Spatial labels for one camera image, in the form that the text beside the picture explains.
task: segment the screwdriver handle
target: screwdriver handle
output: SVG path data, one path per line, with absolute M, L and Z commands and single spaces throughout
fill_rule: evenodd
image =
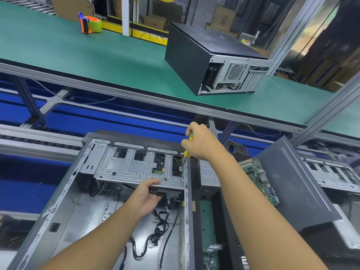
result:
M 194 133 L 191 132 L 190 135 L 189 135 L 189 140 L 192 140 L 193 138 L 194 138 Z M 188 153 L 188 151 L 186 150 L 186 151 L 184 151 L 184 156 L 185 156 L 186 158 L 189 158 L 189 157 L 191 157 L 191 154 Z

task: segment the person's left arm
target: person's left arm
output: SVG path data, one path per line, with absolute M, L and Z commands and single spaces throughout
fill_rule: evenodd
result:
M 112 269 L 137 223 L 161 200 L 160 196 L 149 194 L 149 186 L 160 182 L 159 179 L 143 181 L 105 222 L 62 250 L 39 270 Z

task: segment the hand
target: hand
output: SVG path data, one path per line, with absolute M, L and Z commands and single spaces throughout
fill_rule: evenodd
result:
M 131 207 L 137 212 L 139 219 L 152 212 L 161 200 L 161 196 L 149 194 L 149 187 L 152 185 L 158 185 L 160 182 L 160 179 L 154 178 L 142 181 L 127 200 L 126 204 L 131 205 Z
M 185 135 L 189 136 L 191 132 L 193 132 L 193 139 L 191 141 L 183 139 L 181 145 L 193 157 L 209 161 L 210 158 L 216 156 L 220 152 L 226 152 L 224 146 L 204 124 L 199 125 L 196 122 L 191 122 Z

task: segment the yellow metal beam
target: yellow metal beam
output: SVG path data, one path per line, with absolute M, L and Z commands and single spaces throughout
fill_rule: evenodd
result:
M 101 21 L 101 24 L 102 24 L 103 29 L 122 34 L 122 26 L 119 24 L 113 24 L 111 22 L 107 22 L 104 20 Z M 133 29 L 133 37 L 142 39 L 142 40 L 146 40 L 149 42 L 154 42 L 159 45 L 165 45 L 165 46 L 167 45 L 167 38 L 157 36 L 157 35 L 151 34 L 149 32 L 140 31 L 135 28 Z

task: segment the person's right arm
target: person's right arm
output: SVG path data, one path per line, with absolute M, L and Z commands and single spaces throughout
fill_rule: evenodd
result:
M 327 267 L 265 198 L 205 125 L 192 122 L 182 146 L 209 161 L 219 177 L 232 224 L 252 270 L 326 270 Z

